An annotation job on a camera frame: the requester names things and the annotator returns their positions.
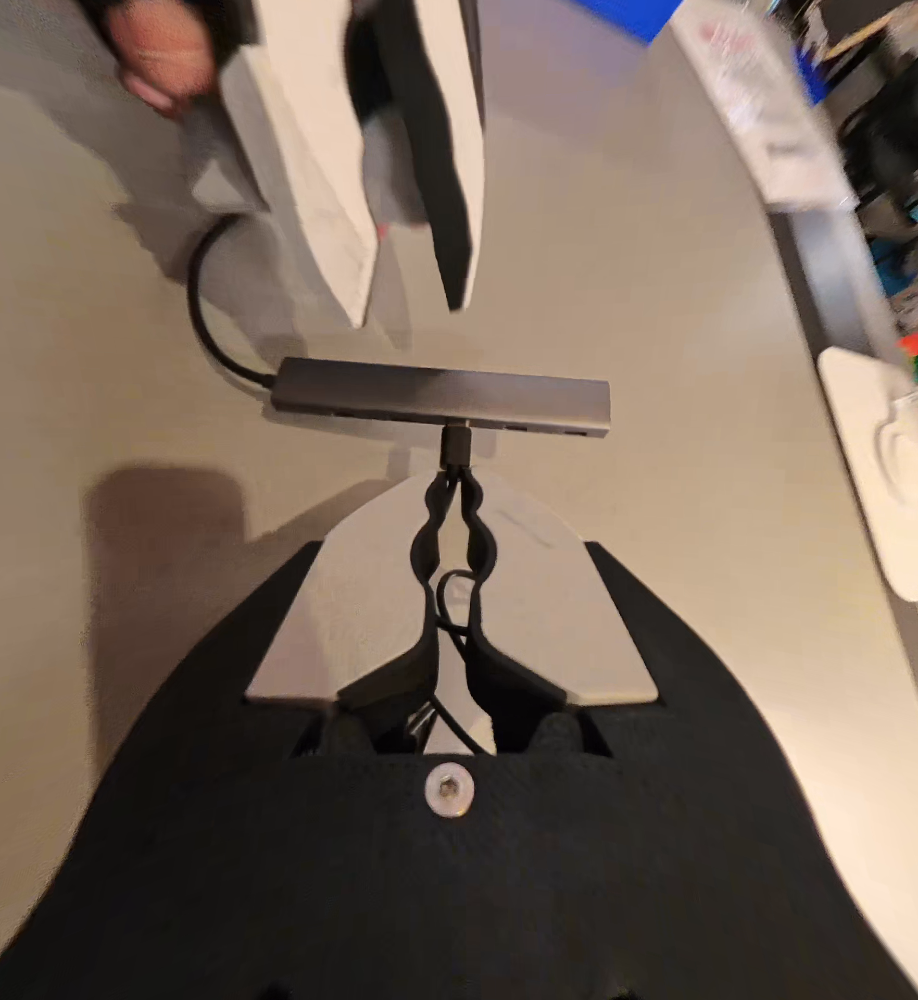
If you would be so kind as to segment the grey usb hub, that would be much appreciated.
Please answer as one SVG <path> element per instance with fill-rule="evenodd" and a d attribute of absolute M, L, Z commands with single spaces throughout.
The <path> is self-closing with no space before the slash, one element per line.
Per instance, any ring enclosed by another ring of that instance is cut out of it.
<path fill-rule="evenodd" d="M 607 382 L 449 368 L 286 358 L 270 390 L 278 412 L 365 421 L 606 437 Z"/>

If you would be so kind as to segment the clear mug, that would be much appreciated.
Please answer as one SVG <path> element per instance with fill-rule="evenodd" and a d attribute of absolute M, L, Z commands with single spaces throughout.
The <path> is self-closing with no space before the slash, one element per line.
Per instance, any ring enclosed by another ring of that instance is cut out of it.
<path fill-rule="evenodd" d="M 875 443 L 890 498 L 918 527 L 918 390 L 891 400 Z"/>

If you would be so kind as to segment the white box with red label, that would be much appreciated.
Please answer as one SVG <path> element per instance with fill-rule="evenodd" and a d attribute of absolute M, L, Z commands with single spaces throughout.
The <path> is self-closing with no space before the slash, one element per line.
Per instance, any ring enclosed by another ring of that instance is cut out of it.
<path fill-rule="evenodd" d="M 777 25 L 740 2 L 686 1 L 671 31 L 765 207 L 851 213 L 858 198 Z"/>

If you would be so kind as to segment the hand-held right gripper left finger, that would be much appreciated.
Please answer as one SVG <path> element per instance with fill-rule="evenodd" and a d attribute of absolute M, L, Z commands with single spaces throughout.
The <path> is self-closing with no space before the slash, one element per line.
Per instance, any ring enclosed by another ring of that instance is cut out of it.
<path fill-rule="evenodd" d="M 327 533 L 249 701 L 347 712 L 373 739 L 403 729 L 438 684 L 431 581 L 454 489 L 445 471 L 412 476 Z"/>

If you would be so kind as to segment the blue bin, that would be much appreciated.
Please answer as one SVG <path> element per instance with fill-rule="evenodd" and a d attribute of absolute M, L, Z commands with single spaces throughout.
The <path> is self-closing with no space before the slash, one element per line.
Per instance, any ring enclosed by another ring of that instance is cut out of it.
<path fill-rule="evenodd" d="M 682 1 L 576 1 L 603 22 L 650 45 L 672 19 Z"/>

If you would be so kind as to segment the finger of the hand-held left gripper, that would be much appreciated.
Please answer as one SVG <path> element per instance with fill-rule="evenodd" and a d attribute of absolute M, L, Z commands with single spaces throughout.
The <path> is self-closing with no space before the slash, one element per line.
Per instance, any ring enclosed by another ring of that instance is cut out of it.
<path fill-rule="evenodd" d="M 446 301 L 459 312 L 473 293 L 486 199 L 479 8 L 383 1 L 369 17 L 406 129 Z"/>
<path fill-rule="evenodd" d="M 351 2 L 240 2 L 247 40 L 219 70 L 223 108 L 285 248 L 352 327 L 364 325 L 377 227 L 345 61 Z"/>

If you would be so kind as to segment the person's left hand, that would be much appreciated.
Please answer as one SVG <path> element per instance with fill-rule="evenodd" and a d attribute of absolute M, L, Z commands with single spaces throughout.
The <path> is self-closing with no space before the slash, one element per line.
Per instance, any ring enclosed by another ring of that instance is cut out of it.
<path fill-rule="evenodd" d="M 216 92 L 218 71 L 208 26 L 187 2 L 127 1 L 105 25 L 128 93 L 168 119 Z"/>

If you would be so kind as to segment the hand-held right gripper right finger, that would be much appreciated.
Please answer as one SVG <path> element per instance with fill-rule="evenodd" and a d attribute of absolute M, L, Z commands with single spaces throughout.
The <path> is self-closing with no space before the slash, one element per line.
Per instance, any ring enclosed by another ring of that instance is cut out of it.
<path fill-rule="evenodd" d="M 583 538 L 482 468 L 462 477 L 473 574 L 467 683 L 496 739 L 552 712 L 653 704 L 658 688 Z"/>

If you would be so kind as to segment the white tray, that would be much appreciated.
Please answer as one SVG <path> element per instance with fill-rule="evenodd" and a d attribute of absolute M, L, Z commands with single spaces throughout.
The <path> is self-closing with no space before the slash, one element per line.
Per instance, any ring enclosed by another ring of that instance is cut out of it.
<path fill-rule="evenodd" d="M 918 527 L 890 498 L 875 443 L 891 400 L 918 384 L 895 365 L 836 346 L 819 356 L 818 371 L 879 564 L 892 591 L 918 603 Z"/>

